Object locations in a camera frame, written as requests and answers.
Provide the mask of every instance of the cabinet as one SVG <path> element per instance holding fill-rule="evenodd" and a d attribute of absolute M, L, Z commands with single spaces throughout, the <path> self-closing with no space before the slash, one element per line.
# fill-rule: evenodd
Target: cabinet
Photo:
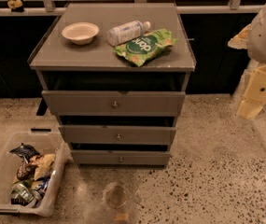
<path fill-rule="evenodd" d="M 133 20 L 166 28 L 178 41 L 159 58 L 133 66 L 106 39 L 108 29 Z M 80 21 L 100 28 L 89 45 L 61 35 Z M 30 65 L 76 163 L 167 165 L 195 68 L 174 4 L 70 4 Z"/>

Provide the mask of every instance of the concrete floor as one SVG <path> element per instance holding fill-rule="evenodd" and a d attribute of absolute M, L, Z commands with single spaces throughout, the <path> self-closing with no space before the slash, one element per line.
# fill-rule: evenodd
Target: concrete floor
<path fill-rule="evenodd" d="M 0 150 L 19 131 L 57 130 L 49 112 L 35 115 L 38 105 L 0 100 Z M 0 223 L 266 224 L 266 107 L 243 120 L 229 95 L 188 95 L 177 126 L 167 168 L 79 168 L 69 157 L 52 217 L 0 216 Z M 107 204 L 113 187 L 120 208 Z"/>

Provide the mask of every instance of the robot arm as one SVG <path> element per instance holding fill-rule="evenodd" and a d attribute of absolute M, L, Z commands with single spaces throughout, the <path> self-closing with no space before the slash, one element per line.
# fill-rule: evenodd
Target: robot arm
<path fill-rule="evenodd" d="M 248 56 L 259 62 L 259 67 L 250 74 L 237 115 L 254 118 L 266 105 L 266 5 L 240 34 L 230 40 L 228 46 L 247 49 Z"/>

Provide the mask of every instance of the bowl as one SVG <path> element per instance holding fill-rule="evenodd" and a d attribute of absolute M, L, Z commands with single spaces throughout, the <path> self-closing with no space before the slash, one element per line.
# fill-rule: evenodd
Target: bowl
<path fill-rule="evenodd" d="M 85 45 L 90 43 L 98 32 L 97 25 L 88 22 L 78 22 L 66 26 L 62 30 L 62 35 L 77 45 Z"/>

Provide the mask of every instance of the green chip bag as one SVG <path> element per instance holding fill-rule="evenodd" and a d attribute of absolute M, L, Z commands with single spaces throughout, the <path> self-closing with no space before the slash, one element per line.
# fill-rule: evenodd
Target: green chip bag
<path fill-rule="evenodd" d="M 166 29 L 156 30 L 114 48 L 114 51 L 137 66 L 155 58 L 163 50 L 173 46 L 177 39 Z"/>

